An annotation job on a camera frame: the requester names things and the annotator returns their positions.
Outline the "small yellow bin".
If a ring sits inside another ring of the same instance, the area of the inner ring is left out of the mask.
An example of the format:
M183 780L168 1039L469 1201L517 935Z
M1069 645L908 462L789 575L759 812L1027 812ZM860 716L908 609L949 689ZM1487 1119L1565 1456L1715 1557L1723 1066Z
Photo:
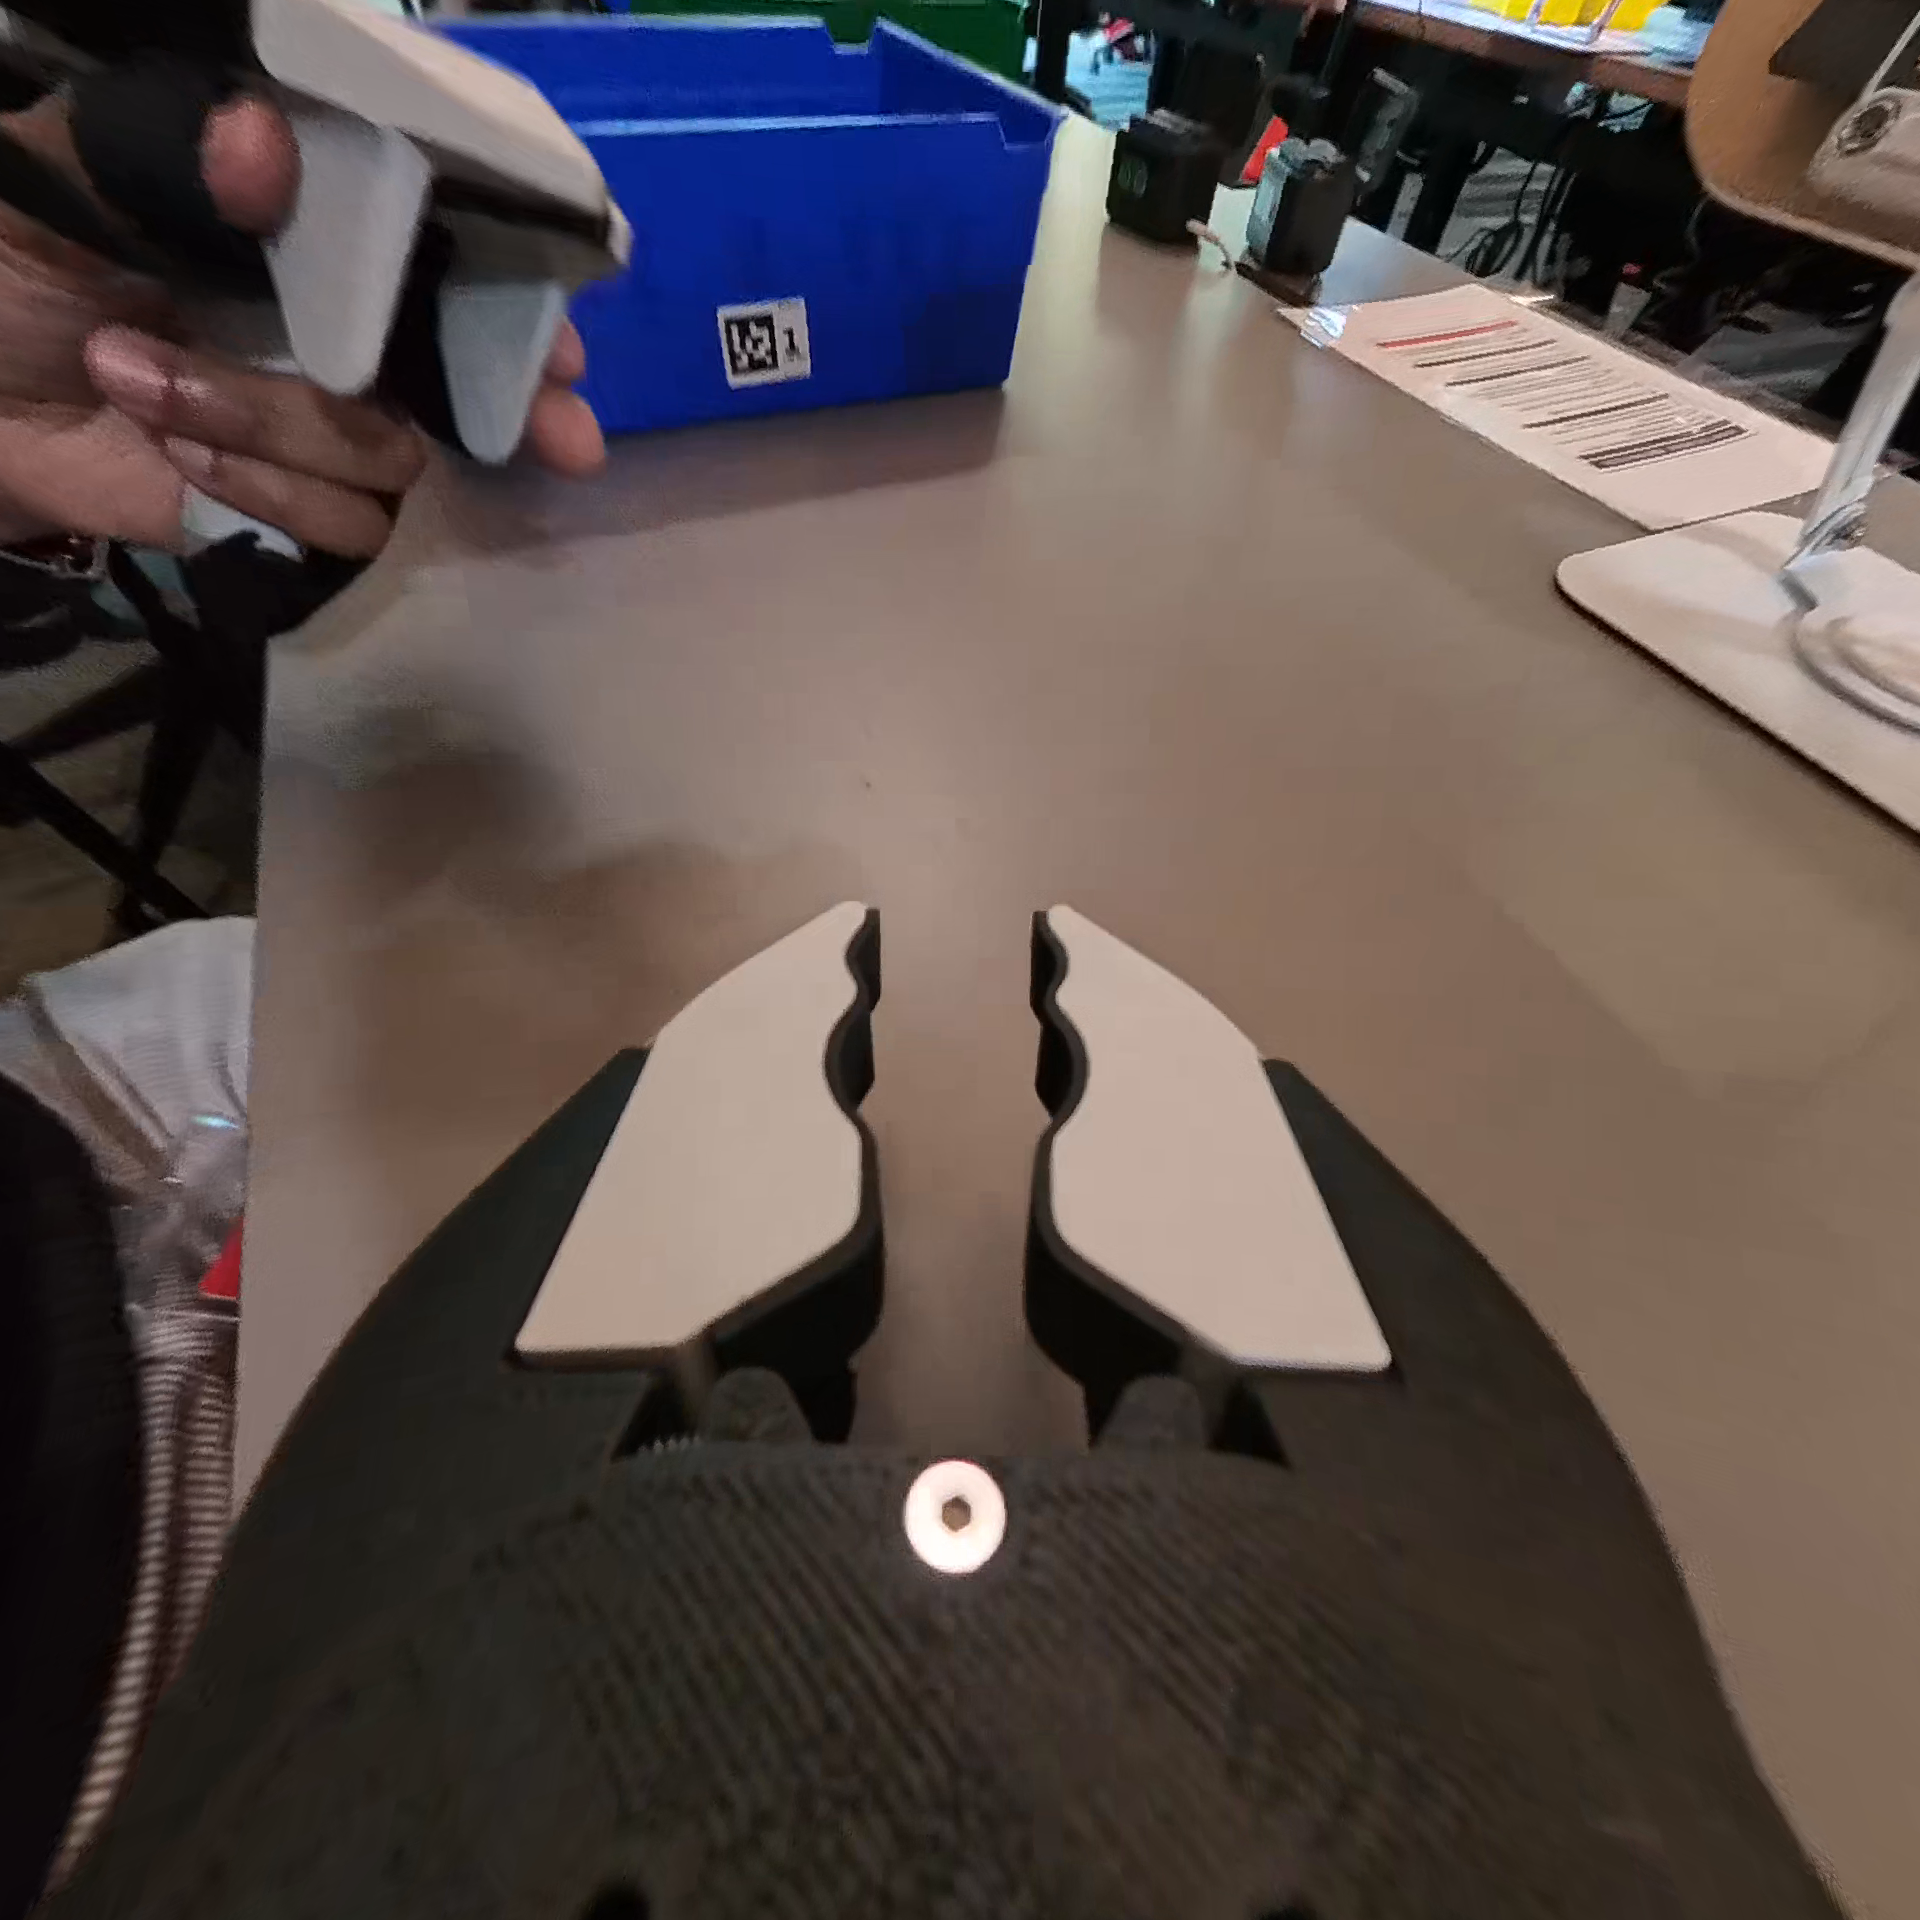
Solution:
M1477 10L1531 31L1583 41L1641 34L1665 1L1471 1Z

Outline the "black device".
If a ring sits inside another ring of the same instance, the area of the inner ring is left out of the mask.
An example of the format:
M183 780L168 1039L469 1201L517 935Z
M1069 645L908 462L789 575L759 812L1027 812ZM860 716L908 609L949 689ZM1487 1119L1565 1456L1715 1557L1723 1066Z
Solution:
M1355 157L1325 136L1289 135L1261 161L1240 266L1261 281L1315 284L1353 213Z
M1207 120L1165 106L1131 117L1113 142L1108 224L1160 248L1195 248L1222 156Z

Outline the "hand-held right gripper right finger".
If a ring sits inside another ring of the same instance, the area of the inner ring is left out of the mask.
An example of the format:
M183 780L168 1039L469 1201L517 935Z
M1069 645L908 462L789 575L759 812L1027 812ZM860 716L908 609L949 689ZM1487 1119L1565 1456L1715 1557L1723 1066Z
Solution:
M1244 1374L1384 1376L1391 1352L1252 1039L1069 905L1035 922L1041 1246L1152 1335Z

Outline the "white plastic bag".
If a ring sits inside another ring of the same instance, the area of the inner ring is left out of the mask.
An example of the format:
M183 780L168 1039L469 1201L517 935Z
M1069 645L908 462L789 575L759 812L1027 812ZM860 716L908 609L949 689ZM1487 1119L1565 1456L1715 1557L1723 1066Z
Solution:
M4 999L4 1078L79 1141L132 1300L235 1321L248 1205L253 918L181 921Z

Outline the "person's left hand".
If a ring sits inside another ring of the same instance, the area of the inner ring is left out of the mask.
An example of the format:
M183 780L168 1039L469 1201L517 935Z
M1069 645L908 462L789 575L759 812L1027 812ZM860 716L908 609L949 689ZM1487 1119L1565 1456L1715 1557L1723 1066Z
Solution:
M198 140L212 205L269 232L300 186L273 103L239 95ZM337 559L375 559L424 470L424 439L373 400L347 400L205 349L163 288L118 272L4 202L4 545L101 537L184 550L190 490ZM561 321L520 452L565 478L605 469L576 391L584 346Z

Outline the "blue bin with sticker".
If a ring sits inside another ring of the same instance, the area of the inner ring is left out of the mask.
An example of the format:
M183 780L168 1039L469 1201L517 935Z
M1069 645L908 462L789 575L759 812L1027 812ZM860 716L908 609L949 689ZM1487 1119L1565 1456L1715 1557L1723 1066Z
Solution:
M631 226L572 301L603 432L654 434L1009 375L1062 112L879 21L478 16Z

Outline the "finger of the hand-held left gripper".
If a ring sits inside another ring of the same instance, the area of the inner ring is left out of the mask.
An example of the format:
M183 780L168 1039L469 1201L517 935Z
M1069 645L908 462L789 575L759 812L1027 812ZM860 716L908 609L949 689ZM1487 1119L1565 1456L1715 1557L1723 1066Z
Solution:
M590 278L629 264L632 229L583 140L525 77L417 23L349 1L253 1L252 44L294 98L404 135L439 178L577 238Z
M451 266L439 288L439 359L455 439L483 465L523 444L577 284Z

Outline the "green storage bin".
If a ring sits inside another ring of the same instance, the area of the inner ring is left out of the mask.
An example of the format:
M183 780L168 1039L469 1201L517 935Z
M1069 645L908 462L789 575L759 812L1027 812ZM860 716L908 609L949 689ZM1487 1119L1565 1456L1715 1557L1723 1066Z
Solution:
M843 46L879 23L911 31L996 77L1022 81L1028 30L1020 1L608 1L614 13L699 17L815 17Z

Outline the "printed paper sheets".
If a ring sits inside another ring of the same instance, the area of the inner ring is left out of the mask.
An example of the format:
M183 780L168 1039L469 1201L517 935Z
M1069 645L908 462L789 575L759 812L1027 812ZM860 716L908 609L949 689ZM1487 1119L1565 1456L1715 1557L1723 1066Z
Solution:
M1830 445L1484 281L1285 306L1344 356L1645 532L1817 490Z

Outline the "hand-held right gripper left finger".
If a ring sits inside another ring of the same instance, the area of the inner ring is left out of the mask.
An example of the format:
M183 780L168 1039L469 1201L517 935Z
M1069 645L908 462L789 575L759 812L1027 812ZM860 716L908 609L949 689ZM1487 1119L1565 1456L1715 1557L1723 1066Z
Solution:
M517 1329L535 1366L683 1352L877 1228L876 909L831 905L683 1004Z

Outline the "white stand base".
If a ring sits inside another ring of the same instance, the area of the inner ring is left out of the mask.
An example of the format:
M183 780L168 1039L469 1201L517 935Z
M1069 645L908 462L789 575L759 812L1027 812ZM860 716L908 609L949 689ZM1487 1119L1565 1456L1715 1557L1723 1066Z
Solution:
M1915 567L1855 545L1787 572L1801 526L1742 512L1561 559L1581 614L1909 831Z

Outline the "black office chair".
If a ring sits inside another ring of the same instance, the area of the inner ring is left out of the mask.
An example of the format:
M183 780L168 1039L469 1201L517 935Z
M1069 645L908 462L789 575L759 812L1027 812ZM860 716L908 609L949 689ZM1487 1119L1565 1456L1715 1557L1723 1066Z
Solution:
M126 937L208 909L160 864L215 736L259 754L269 640L293 633L363 569L276 532L216 534L179 565L167 591L134 550L111 543L104 578L83 593L1 593L1 668L15 679L83 645L140 641L148 658L123 679L1 743L4 828L40 825L116 887L111 927ZM43 762L147 730L132 831L115 834Z

